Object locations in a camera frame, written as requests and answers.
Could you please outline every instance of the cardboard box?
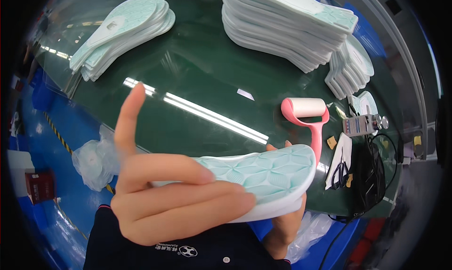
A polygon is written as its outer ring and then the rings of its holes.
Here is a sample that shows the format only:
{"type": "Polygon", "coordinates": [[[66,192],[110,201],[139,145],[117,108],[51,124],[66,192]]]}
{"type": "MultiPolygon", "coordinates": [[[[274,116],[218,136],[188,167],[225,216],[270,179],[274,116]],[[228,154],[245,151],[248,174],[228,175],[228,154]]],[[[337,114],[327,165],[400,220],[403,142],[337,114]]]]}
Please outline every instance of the cardboard box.
{"type": "Polygon", "coordinates": [[[27,193],[33,205],[55,197],[51,172],[26,173],[27,193]]]}

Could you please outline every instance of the scissors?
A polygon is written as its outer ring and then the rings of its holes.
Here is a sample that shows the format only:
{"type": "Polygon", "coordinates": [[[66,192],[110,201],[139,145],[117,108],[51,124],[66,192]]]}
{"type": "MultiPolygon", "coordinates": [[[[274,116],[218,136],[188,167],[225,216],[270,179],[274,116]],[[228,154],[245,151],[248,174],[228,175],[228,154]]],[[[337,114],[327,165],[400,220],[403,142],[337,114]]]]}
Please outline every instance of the scissors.
{"type": "Polygon", "coordinates": [[[343,160],[343,147],[342,147],[342,154],[340,156],[340,162],[339,165],[337,165],[335,172],[333,173],[333,176],[331,177],[331,187],[333,189],[339,189],[345,187],[348,180],[348,167],[345,161],[343,160]],[[339,173],[339,181],[335,183],[336,173],[339,173]]]}

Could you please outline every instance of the pink lint roller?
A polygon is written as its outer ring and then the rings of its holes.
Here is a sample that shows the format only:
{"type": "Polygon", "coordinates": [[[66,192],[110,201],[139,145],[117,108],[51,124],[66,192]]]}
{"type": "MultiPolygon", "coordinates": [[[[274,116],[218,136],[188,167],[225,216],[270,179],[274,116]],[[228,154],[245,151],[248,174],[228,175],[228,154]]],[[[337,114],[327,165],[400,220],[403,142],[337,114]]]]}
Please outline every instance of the pink lint roller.
{"type": "Polygon", "coordinates": [[[321,98],[288,97],[281,103],[281,112],[284,117],[298,126],[311,129],[311,148],[315,154],[316,165],[319,164],[322,154],[322,126],[330,120],[330,113],[321,98]],[[322,116],[322,121],[305,123],[298,118],[322,116]]]}

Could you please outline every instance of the blue floor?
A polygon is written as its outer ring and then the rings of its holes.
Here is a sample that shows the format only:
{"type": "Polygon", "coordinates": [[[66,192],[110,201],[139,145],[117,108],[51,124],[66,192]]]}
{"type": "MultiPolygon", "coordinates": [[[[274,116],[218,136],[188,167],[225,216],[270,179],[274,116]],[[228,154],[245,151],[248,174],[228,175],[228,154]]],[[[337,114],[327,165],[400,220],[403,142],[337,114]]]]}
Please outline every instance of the blue floor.
{"type": "MultiPolygon", "coordinates": [[[[88,241],[80,232],[89,237],[98,206],[110,204],[113,195],[106,189],[102,189],[101,192],[92,191],[83,184],[82,177],[72,165],[71,155],[51,129],[43,112],[33,109],[32,90],[29,86],[22,90],[26,138],[36,170],[48,168],[53,170],[56,179],[56,197],[61,199],[59,206],[62,210],[60,211],[51,200],[42,204],[48,221],[48,228],[42,232],[69,269],[82,269],[88,241]]],[[[100,123],[65,97],[56,95],[48,115],[72,150],[80,148],[89,140],[100,139],[100,123]]],[[[116,180],[115,176],[110,183],[112,187],[115,187],[116,180]]],[[[270,225],[268,223],[269,221],[255,224],[258,237],[262,237],[271,228],[271,223],[270,225]]],[[[309,250],[311,254],[294,264],[292,268],[317,269],[326,249],[342,227],[342,223],[335,222],[330,231],[309,250]]],[[[358,221],[347,227],[332,248],[324,269],[331,269],[350,242],[352,234],[359,228],[358,221]]]]}

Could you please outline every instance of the blue bin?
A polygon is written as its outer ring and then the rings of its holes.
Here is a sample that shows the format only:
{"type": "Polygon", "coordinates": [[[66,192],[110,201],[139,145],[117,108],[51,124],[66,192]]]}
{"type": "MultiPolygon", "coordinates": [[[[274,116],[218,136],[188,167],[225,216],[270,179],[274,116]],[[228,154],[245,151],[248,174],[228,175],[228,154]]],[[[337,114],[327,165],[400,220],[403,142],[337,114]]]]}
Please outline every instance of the blue bin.
{"type": "Polygon", "coordinates": [[[48,111],[55,99],[55,92],[46,87],[46,83],[42,81],[42,75],[43,70],[41,68],[36,70],[32,80],[34,89],[31,95],[31,102],[34,109],[48,111]]]}
{"type": "Polygon", "coordinates": [[[355,38],[357,38],[363,45],[369,56],[380,56],[386,58],[386,52],[381,44],[380,38],[370,25],[369,21],[367,21],[365,17],[350,3],[346,2],[343,7],[353,11],[353,13],[358,16],[358,23],[356,24],[353,36],[355,36],[355,38]]]}

